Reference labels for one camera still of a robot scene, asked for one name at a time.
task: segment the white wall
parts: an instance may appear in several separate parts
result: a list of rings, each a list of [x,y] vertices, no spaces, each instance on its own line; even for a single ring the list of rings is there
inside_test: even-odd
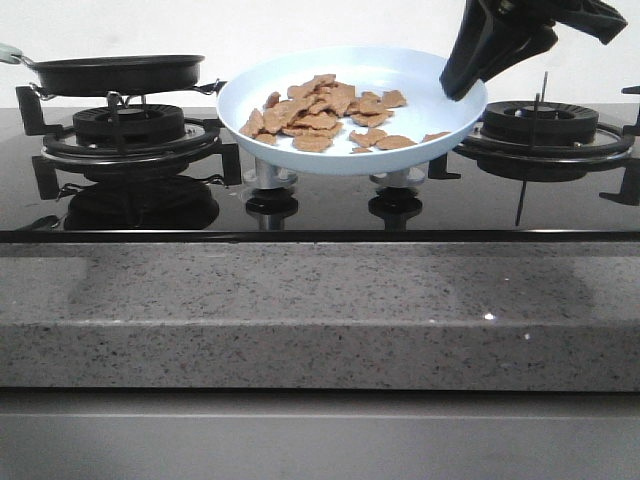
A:
[[[448,56],[464,0],[3,0],[0,42],[36,61],[114,55],[187,53],[207,57],[201,82],[230,79],[256,62],[295,50],[344,44],[391,44]],[[489,82],[490,99],[532,98],[550,72],[547,99],[636,101],[620,94],[640,84],[640,5],[611,0],[629,26],[609,46],[559,25],[551,52]],[[23,66],[0,64],[0,107],[15,107],[13,87],[35,81]],[[189,92],[155,101],[208,104]],[[102,105],[58,98],[48,106]]]

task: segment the granite countertop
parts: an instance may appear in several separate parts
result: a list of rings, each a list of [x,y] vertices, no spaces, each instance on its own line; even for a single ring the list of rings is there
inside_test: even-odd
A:
[[[0,386],[640,391],[637,243],[0,244]]]

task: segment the burner cap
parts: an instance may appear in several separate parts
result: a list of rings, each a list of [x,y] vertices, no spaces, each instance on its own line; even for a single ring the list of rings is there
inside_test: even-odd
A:
[[[511,101],[490,103],[483,114],[481,133],[510,143],[537,146],[573,146],[591,143],[598,112],[564,103]]]
[[[119,130],[129,144],[156,144],[184,135],[182,109],[172,105],[135,105],[118,109]],[[80,145],[113,145],[117,133],[109,108],[92,108],[73,115]]]

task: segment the fried food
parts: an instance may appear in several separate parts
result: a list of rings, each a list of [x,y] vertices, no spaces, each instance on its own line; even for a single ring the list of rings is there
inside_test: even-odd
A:
[[[331,145],[333,140],[316,135],[299,135],[293,139],[293,146],[305,152],[324,152]]]
[[[367,133],[358,133],[353,130],[349,134],[349,140],[357,143],[362,148],[369,148],[378,143],[384,137],[387,136],[387,132],[379,128],[370,128]]]
[[[382,103],[385,108],[404,107],[407,104],[407,99],[404,98],[400,90],[391,90],[382,94],[380,103]]]
[[[275,145],[276,141],[278,140],[278,137],[270,133],[259,133],[255,138],[259,142],[267,143],[269,145]]]
[[[267,97],[267,101],[264,102],[264,109],[275,107],[280,101],[280,92],[273,92]]]
[[[451,132],[439,132],[439,133],[427,133],[422,139],[422,143],[430,142],[435,140],[436,138],[444,137],[445,135],[449,135]]]
[[[416,145],[416,142],[403,135],[387,135],[376,143],[376,147],[380,150],[395,150],[412,145]]]
[[[379,127],[382,125],[387,118],[393,116],[393,112],[389,110],[385,110],[384,113],[379,113],[377,115],[365,115],[363,113],[354,113],[351,115],[351,120],[354,123],[360,125],[361,127]]]
[[[317,115],[311,113],[300,117],[293,122],[294,127],[309,127],[314,130],[329,130],[338,123],[338,117],[329,115],[327,112],[320,112]]]
[[[288,87],[284,100],[279,92],[272,92],[262,111],[251,112],[240,133],[270,145],[277,143],[278,135],[287,135],[293,137],[293,146],[299,150],[323,152],[342,131],[340,118],[349,116],[356,125],[368,127],[366,133],[354,130],[349,135],[349,140],[358,145],[352,153],[371,152],[374,146],[402,148],[415,143],[375,127],[393,116],[390,109],[406,104],[399,90],[384,92],[382,96],[364,91],[358,97],[355,85],[337,81],[335,74],[315,75],[301,85]]]
[[[264,118],[260,110],[254,108],[249,115],[249,120],[240,129],[240,133],[247,137],[255,138],[258,133],[264,128]]]
[[[284,135],[289,137],[299,137],[300,135],[315,135],[316,137],[327,137],[333,138],[340,133],[342,130],[343,124],[341,122],[337,122],[333,128],[328,130],[315,130],[313,128],[308,127],[287,127],[283,128],[282,132]]]

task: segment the black glass stovetop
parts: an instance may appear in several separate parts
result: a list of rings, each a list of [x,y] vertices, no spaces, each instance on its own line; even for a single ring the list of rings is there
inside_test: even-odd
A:
[[[219,184],[220,156],[211,155],[145,182],[142,191],[101,191],[83,174],[57,169],[54,186],[62,193],[43,195],[51,182],[36,176],[41,147],[42,137],[22,133],[0,142],[0,241],[640,239],[634,159],[596,171],[520,175],[450,152],[410,189],[385,189],[368,176],[298,173],[290,188],[263,192]],[[255,167],[245,152],[241,162],[243,172]],[[427,172],[428,164],[420,168]]]

